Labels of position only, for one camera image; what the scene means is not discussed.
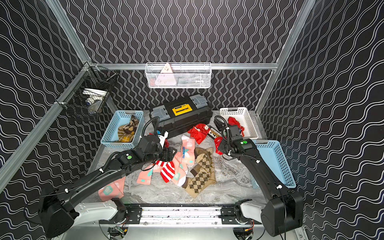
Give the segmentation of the red snowflake sock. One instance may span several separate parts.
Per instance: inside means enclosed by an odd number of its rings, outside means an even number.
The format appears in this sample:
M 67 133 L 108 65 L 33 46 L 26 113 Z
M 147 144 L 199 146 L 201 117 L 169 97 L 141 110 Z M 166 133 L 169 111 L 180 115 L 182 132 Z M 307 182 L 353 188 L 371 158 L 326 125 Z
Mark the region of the red snowflake sock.
M 223 140 L 222 137 L 217 137 L 217 138 L 215 138 L 215 140 L 214 140 L 214 142 L 215 142 L 215 147 L 216 147 L 216 153 L 217 153 L 218 155 L 220 155 L 220 156 L 223 155 L 223 153 L 219 150 L 219 146 L 220 146 L 222 140 Z

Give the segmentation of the red penguin sock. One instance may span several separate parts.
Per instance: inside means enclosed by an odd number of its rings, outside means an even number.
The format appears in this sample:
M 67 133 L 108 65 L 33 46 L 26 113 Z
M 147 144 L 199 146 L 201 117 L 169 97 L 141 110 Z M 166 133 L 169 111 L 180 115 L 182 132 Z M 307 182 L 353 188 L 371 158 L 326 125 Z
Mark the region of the red penguin sock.
M 245 134 L 244 134 L 244 130 L 245 128 L 240 124 L 239 121 L 237 121 L 234 117 L 229 117 L 228 118 L 228 123 L 230 126 L 237 126 L 239 129 L 240 129 L 240 133 L 241 135 L 244 137 Z

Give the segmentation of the tan argyle sock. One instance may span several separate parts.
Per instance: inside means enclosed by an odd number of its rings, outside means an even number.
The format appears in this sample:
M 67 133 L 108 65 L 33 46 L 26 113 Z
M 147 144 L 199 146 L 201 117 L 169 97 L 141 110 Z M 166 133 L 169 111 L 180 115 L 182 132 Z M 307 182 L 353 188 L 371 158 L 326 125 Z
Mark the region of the tan argyle sock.
M 196 165 L 190 171 L 193 175 L 187 177 L 182 188 L 193 198 L 196 198 L 209 185 L 216 183 L 215 164 L 213 158 L 214 149 L 196 148 Z

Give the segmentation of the brown argyle sock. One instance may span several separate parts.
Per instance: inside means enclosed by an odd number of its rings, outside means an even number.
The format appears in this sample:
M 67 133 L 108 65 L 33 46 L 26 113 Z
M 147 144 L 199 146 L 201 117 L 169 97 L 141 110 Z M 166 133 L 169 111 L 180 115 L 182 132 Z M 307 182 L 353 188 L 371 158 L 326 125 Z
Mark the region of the brown argyle sock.
M 126 134 L 135 134 L 138 129 L 139 123 L 140 120 L 136 116 L 132 115 L 130 123 L 123 127 L 124 132 Z

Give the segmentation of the yellow brown plaid sock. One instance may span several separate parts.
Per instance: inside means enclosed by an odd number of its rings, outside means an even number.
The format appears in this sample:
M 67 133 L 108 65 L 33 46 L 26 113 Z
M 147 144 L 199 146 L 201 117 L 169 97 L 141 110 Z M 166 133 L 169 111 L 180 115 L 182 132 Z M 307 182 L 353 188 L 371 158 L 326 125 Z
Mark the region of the yellow brown plaid sock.
M 118 139 L 116 142 L 120 143 L 131 143 L 135 137 L 135 131 L 126 133 L 123 129 L 118 129 Z

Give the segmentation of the red santa sock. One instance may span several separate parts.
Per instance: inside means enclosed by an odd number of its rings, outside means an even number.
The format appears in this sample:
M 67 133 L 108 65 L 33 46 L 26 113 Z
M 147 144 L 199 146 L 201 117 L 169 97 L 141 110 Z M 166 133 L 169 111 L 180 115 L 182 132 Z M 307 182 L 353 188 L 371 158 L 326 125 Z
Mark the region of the red santa sock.
M 188 131 L 190 137 L 195 139 L 199 145 L 206 139 L 209 132 L 210 128 L 206 124 L 197 124 Z

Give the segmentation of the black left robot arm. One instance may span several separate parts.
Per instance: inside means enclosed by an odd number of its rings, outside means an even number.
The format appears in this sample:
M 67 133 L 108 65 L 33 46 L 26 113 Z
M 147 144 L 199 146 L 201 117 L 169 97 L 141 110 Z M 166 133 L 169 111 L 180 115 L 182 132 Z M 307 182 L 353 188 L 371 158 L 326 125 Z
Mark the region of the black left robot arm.
M 145 165 L 171 162 L 177 152 L 173 147 L 164 147 L 158 136 L 147 135 L 134 149 L 112 153 L 101 168 L 79 180 L 43 188 L 38 215 L 46 236 L 54 238 L 69 230 L 80 217 L 75 207 L 91 194 L 135 171 L 143 171 Z

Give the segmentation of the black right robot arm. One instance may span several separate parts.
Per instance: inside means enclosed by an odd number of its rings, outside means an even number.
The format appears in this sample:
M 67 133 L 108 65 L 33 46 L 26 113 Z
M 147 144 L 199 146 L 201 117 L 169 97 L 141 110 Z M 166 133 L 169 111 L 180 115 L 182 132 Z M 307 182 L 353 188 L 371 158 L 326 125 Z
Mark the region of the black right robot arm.
M 239 222 L 254 220 L 262 223 L 267 233 L 275 237 L 303 225 L 303 197 L 286 187 L 262 158 L 256 144 L 244 139 L 238 126 L 222 128 L 219 151 L 238 159 L 250 171 L 266 199 L 266 203 L 243 200 L 236 203 Z

